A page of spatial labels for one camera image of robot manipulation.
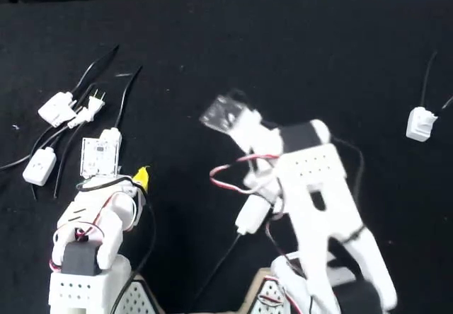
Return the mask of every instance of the dark background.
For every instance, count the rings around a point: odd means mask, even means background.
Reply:
[[[113,45],[117,59],[99,81],[107,106],[83,131],[113,125],[124,78],[144,70],[122,123],[121,165],[151,166],[157,246],[144,277],[167,312],[182,313],[235,236],[245,197],[210,184],[210,168],[241,154],[198,117],[218,93],[247,92],[265,119],[319,118],[357,144],[367,162],[360,205],[394,280],[395,313],[449,313],[453,203],[453,110],[422,144],[405,137],[434,49],[427,102],[451,96],[453,0],[122,0],[0,7],[0,159],[27,154],[46,125],[37,109],[67,91]],[[0,173],[0,303],[5,313],[46,313],[47,261],[56,222],[80,180],[79,142],[58,200],[52,182],[35,203],[22,168]],[[354,152],[340,148],[350,174]],[[136,266],[149,217],[125,235]],[[275,226],[294,249],[287,223]],[[236,310],[260,267],[277,257],[260,231],[239,241],[198,310]]]

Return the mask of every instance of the yellow tip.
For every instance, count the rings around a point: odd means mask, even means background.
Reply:
[[[146,191],[148,191],[149,182],[149,175],[147,170],[148,167],[149,167],[148,165],[141,167],[139,171],[137,171],[137,174],[135,174],[134,178],[132,178],[134,182],[138,182],[139,184],[141,184],[143,189],[145,189]]]

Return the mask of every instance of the black cable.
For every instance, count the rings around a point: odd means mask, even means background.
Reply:
[[[149,257],[151,256],[151,253],[154,250],[154,246],[156,244],[156,216],[154,214],[154,210],[152,208],[152,205],[149,202],[149,199],[148,199],[148,196],[147,196],[147,192],[144,190],[144,188],[140,184],[135,183],[135,182],[132,182],[132,184],[142,191],[142,193],[143,193],[143,195],[144,195],[144,197],[146,199],[147,209],[148,209],[148,211],[149,211],[149,213],[151,215],[151,221],[153,223],[153,236],[152,236],[152,239],[151,239],[151,244],[149,245],[149,249],[146,252],[146,254],[143,256],[142,261],[140,261],[138,267],[131,273],[131,275],[129,276],[129,279],[127,279],[126,283],[121,288],[121,290],[120,290],[120,292],[119,292],[119,294],[118,294],[118,296],[117,296],[117,298],[116,298],[116,300],[115,300],[115,302],[113,304],[112,310],[110,311],[110,314],[115,314],[115,311],[117,310],[118,305],[120,304],[122,297],[124,296],[124,294],[126,293],[128,288],[130,287],[131,283],[134,281],[134,278],[141,272],[141,270],[143,269],[143,267],[147,263]]]
[[[365,157],[363,156],[363,152],[354,144],[345,141],[344,139],[340,139],[332,135],[332,140],[337,141],[338,143],[347,146],[348,148],[354,150],[359,155],[359,168],[355,174],[354,185],[352,186],[352,198],[354,199],[355,205],[359,208],[359,198],[360,198],[360,188],[362,186],[362,178],[365,172]]]
[[[131,78],[127,82],[126,87],[125,87],[124,91],[122,92],[120,111],[118,111],[118,116],[116,118],[114,128],[118,129],[119,126],[120,126],[122,115],[124,114],[124,111],[125,111],[126,96],[127,96],[131,86],[134,84],[135,80],[137,79],[137,77],[138,77],[138,75],[139,75],[139,73],[140,73],[140,71],[142,69],[143,69],[143,66],[139,66],[139,68],[134,72],[134,74],[131,76]]]
[[[81,105],[85,102],[86,98],[88,97],[88,95],[91,93],[91,91],[93,90],[93,88],[95,86],[97,86],[98,84],[95,82],[95,83],[92,83],[88,86],[88,88],[84,91],[84,93],[82,94],[82,96],[80,96],[80,98],[77,100],[76,104],[74,105],[73,109],[74,110],[78,110]]]
[[[66,146],[64,147],[62,158],[60,159],[59,166],[58,166],[57,180],[55,181],[54,199],[56,199],[58,197],[59,185],[60,185],[60,182],[62,181],[64,164],[66,163],[66,159],[67,159],[67,156],[69,153],[69,148],[71,147],[73,140],[75,140],[76,135],[80,132],[80,130],[84,127],[84,125],[85,125],[85,122],[79,124],[79,126],[72,133],[71,137],[69,137],[68,142],[66,143]]]
[[[437,116],[437,117],[439,117],[440,114],[452,104],[452,102],[453,102],[453,96],[450,97],[450,98],[448,99],[448,101],[445,102],[445,104],[440,108],[440,110],[438,110],[438,111],[436,111],[436,112],[434,113],[434,115]]]
[[[68,129],[67,126],[61,128],[58,132],[56,132],[55,134],[53,134],[51,137],[49,137],[47,140],[45,140],[40,146],[39,146],[39,149],[43,148],[44,146],[46,146],[47,144],[49,144],[55,137],[59,136],[62,132],[66,131]],[[28,160],[30,158],[30,154],[28,154],[27,156],[24,156],[20,159],[18,159],[17,161],[14,161],[14,162],[11,162],[11,163],[8,163],[6,165],[3,165],[0,167],[0,171],[3,171],[3,170],[7,170],[9,168],[12,168],[12,167],[15,167],[23,162],[25,162],[26,160]]]
[[[309,314],[311,314],[311,309],[313,308],[313,296],[310,298],[310,309]]]
[[[241,234],[238,234],[236,238],[234,239],[233,243],[230,245],[226,253],[221,257],[221,259],[218,261],[218,263],[215,265],[214,269],[211,271],[211,274],[208,276],[202,287],[198,290],[196,293],[192,305],[190,305],[190,309],[188,313],[191,313],[193,311],[193,308],[197,304],[197,302],[200,300],[201,295],[206,291],[206,288],[210,285],[211,281],[214,279],[215,275],[219,271],[220,267],[223,265],[227,257],[230,255],[230,253],[233,251],[234,247],[236,247],[236,244],[239,241],[239,238],[241,237]]]
[[[437,56],[437,50],[435,50],[431,54],[430,61],[428,62],[428,65],[426,66],[425,77],[423,78],[423,85],[422,85],[422,95],[421,95],[421,98],[420,98],[420,106],[421,107],[425,107],[425,103],[426,103],[426,89],[428,87],[428,77],[430,76],[431,66],[432,66],[432,63],[434,62],[434,59],[436,58],[436,56]]]
[[[72,94],[75,94],[79,89],[83,88],[89,81],[93,81],[96,79],[105,69],[107,69],[108,65],[111,63],[113,58],[118,52],[120,48],[119,45],[114,46],[109,52],[104,54],[103,56],[97,58],[93,63],[91,63],[88,68],[86,68],[84,74],[80,78],[77,85],[71,90]]]
[[[76,185],[76,189],[79,192],[92,192],[94,190],[104,189],[104,188],[107,188],[107,187],[111,187],[112,185],[117,185],[118,183],[120,183],[122,181],[130,181],[131,183],[134,182],[132,180],[132,178],[130,178],[129,176],[122,176],[121,178],[117,178],[116,180],[113,180],[113,181],[110,181],[110,182],[107,182],[107,183],[103,183],[102,185],[95,185],[94,187],[85,188],[84,185],[85,185],[85,183],[88,182],[88,180],[85,180],[85,181],[77,184]]]

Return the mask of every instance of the electrical plug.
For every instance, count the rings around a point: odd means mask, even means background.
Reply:
[[[406,136],[424,142],[431,137],[432,126],[438,116],[424,107],[415,107],[409,114]]]
[[[76,113],[72,110],[75,102],[75,100],[72,100],[72,93],[60,91],[38,110],[38,114],[53,127],[58,127],[63,122],[76,117]]]
[[[82,110],[77,114],[77,116],[68,122],[68,127],[70,129],[78,126],[84,122],[92,122],[94,120],[94,116],[102,109],[105,105],[103,101],[105,93],[102,94],[101,98],[97,98],[98,91],[94,93],[94,95],[90,96],[88,99],[88,107],[83,107]]]

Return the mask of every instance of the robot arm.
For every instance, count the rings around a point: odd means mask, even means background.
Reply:
[[[78,185],[54,234],[51,314],[73,313],[74,308],[85,314],[110,313],[131,273],[129,260],[118,250],[122,232],[138,224],[145,205],[137,183],[147,190],[146,168],[133,178],[96,176]]]
[[[254,188],[271,171],[276,175],[257,192],[259,196],[248,198],[236,220],[238,232],[255,233],[267,216],[270,203],[289,214],[306,278],[292,270],[281,275],[281,268],[274,272],[304,313],[340,313],[327,274],[329,238],[343,243],[357,261],[364,278],[379,294],[382,309],[395,307],[394,285],[376,241],[357,211],[327,126],[313,120],[271,130],[261,120],[256,110],[224,96],[219,96],[201,117],[208,127],[228,134],[244,152],[279,156],[272,163],[257,161],[256,168],[251,168],[244,178],[243,183]]]

